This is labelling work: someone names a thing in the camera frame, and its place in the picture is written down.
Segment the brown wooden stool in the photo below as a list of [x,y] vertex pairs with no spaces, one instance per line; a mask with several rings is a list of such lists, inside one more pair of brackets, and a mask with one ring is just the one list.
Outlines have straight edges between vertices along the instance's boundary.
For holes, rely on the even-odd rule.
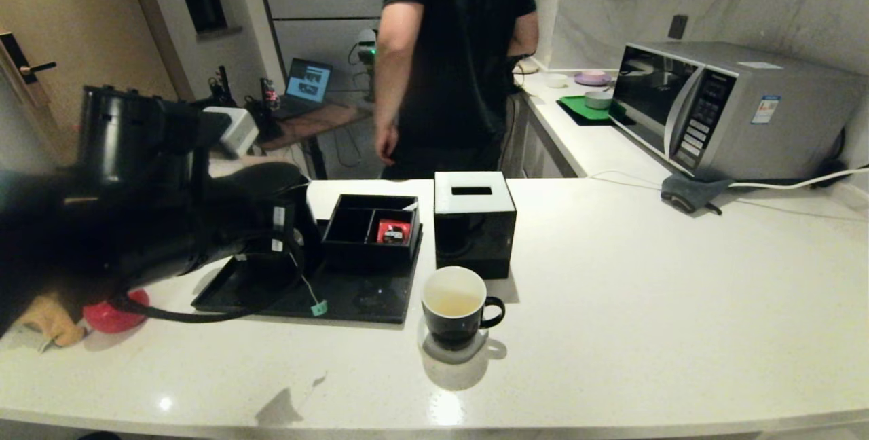
[[326,104],[307,114],[274,121],[279,129],[278,136],[259,143],[259,146],[264,152],[288,149],[293,162],[305,168],[309,178],[327,180],[329,174],[319,136],[350,127],[371,116],[370,110],[358,105]]

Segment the white round coaster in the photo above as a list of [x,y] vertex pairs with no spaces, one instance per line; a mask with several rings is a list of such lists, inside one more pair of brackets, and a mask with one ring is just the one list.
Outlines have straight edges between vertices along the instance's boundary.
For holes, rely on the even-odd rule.
[[478,331],[469,345],[459,350],[447,350],[438,345],[423,318],[418,321],[416,326],[418,348],[425,356],[445,365],[463,365],[463,363],[471,361],[485,346],[488,337],[488,331]]

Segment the green tray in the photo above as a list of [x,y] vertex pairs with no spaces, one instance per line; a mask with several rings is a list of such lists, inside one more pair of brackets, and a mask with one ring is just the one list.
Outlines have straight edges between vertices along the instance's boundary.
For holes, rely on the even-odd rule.
[[626,109],[620,103],[608,100],[602,108],[587,105],[587,97],[565,96],[556,100],[558,106],[580,126],[611,126],[612,120],[624,119]]

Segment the open laptop blue screen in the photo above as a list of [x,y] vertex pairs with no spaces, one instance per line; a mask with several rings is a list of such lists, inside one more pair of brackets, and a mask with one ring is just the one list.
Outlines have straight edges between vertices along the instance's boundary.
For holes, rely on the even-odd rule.
[[286,79],[286,91],[279,96],[280,106],[272,113],[277,120],[308,114],[324,105],[333,67],[326,63],[294,58]]

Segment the black compartment organizer box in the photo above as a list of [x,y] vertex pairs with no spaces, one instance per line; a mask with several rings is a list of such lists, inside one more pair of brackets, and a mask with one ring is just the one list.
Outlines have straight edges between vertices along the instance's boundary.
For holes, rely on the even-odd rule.
[[[352,274],[373,275],[413,263],[421,237],[419,203],[414,211],[403,211],[403,207],[415,200],[419,201],[416,196],[340,195],[322,237],[329,267]],[[381,219],[411,223],[409,242],[404,245],[377,243],[377,225]]]

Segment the black device red light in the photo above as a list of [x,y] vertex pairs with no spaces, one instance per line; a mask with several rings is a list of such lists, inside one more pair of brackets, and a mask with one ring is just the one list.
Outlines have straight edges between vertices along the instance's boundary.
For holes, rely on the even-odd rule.
[[280,108],[280,97],[274,88],[274,82],[269,78],[260,78],[261,87],[261,136],[264,142],[280,137],[282,129],[274,118],[274,112]]

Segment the black rectangular serving tray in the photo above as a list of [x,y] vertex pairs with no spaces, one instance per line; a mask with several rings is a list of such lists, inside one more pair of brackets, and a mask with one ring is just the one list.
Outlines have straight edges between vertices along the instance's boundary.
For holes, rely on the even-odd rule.
[[[329,303],[328,312],[319,319],[401,325],[409,309],[415,265],[421,247],[422,237],[417,244],[413,263],[373,275],[352,274],[332,269],[324,263],[316,277],[308,277],[318,297]],[[191,304],[197,311],[226,313],[246,309],[277,294],[281,294],[282,299],[261,311],[261,315],[314,318],[310,313],[310,297],[300,282],[283,280],[277,276],[254,276],[245,261],[235,259],[227,261],[224,268],[198,292]]]

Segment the black handheld device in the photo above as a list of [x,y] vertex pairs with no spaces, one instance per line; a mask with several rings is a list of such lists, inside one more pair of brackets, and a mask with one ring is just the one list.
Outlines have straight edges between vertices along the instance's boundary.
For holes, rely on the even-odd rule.
[[208,78],[211,105],[236,108],[237,102],[231,92],[229,78],[224,65],[219,65],[217,70]]

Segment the person in black shirt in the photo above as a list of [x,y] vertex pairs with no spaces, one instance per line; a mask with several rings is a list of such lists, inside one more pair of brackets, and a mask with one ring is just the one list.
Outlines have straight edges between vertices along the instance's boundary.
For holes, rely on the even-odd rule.
[[383,0],[373,81],[382,178],[496,171],[513,65],[538,44],[535,0]]

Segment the red toy tomato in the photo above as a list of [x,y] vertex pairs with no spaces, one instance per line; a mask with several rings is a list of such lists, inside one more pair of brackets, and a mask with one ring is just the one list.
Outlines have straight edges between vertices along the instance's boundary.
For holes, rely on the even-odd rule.
[[148,317],[141,313],[118,309],[115,304],[122,301],[133,301],[134,304],[148,306],[150,297],[145,289],[136,289],[128,292],[125,299],[121,295],[109,298],[100,303],[85,305],[83,317],[87,325],[93,330],[105,334],[118,334],[131,331],[146,322]]

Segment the black tissue box white lid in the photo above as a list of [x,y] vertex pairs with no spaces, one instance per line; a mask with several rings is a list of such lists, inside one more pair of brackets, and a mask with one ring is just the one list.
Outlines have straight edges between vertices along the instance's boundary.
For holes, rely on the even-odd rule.
[[502,172],[435,173],[432,220],[438,268],[509,278],[517,208]]

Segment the beige wooden door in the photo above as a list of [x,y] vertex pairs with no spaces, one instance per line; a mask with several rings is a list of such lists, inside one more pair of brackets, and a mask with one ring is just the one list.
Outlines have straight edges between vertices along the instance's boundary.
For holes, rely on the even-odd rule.
[[84,86],[193,98],[170,38],[149,25],[157,10],[155,0],[0,0],[0,33],[34,65],[57,63],[27,85],[0,45],[0,170],[74,162]]

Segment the grey tea bag teal tag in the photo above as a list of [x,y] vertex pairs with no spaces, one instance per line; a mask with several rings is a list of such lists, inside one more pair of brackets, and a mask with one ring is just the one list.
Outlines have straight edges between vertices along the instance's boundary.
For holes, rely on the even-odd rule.
[[289,252],[286,252],[286,257],[289,258],[289,263],[291,264],[291,278],[293,282],[300,282],[301,286],[306,289],[308,293],[308,297],[311,300],[310,313],[313,317],[323,317],[329,310],[329,303],[326,299],[319,298],[314,290],[312,282],[308,277],[301,277],[298,275],[295,267],[295,263]]

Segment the dark grey folded cloth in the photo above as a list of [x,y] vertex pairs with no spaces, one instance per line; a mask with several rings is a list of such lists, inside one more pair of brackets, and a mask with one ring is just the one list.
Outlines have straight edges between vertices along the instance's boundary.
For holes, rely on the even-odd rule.
[[735,183],[733,180],[701,182],[682,173],[673,173],[662,181],[660,198],[665,204],[687,215],[695,214],[699,210],[708,210],[721,215],[722,211],[713,204],[713,201],[726,192],[733,183]]

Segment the red sachet packet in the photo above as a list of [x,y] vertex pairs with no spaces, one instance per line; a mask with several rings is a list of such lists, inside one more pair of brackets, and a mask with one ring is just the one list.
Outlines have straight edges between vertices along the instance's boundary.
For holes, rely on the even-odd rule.
[[381,219],[377,225],[376,242],[379,244],[404,245],[409,242],[412,224],[408,221]]

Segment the silver microwave oven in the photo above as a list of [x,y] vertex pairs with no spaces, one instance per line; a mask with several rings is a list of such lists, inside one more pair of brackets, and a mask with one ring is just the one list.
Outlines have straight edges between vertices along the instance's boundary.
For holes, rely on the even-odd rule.
[[798,181],[868,89],[865,76],[730,43],[627,43],[610,117],[686,176]]

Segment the black electric kettle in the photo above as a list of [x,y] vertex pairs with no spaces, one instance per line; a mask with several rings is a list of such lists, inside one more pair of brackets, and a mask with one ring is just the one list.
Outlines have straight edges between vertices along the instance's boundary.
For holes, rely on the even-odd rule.
[[[238,190],[245,201],[243,210],[252,217],[258,205],[270,200],[289,200],[291,190],[307,190],[308,193],[310,186],[310,180],[299,168],[286,162],[254,164],[219,177],[215,182],[227,183]],[[319,242],[322,246],[321,233],[319,238],[302,239],[302,245],[313,246],[315,242]]]

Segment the black mug white inside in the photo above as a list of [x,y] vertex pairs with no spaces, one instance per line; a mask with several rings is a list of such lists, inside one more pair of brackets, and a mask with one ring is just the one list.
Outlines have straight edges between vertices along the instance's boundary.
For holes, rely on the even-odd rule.
[[434,271],[422,287],[423,314],[429,335],[446,350],[462,350],[480,331],[506,316],[503,300],[492,297],[475,271],[448,266]]

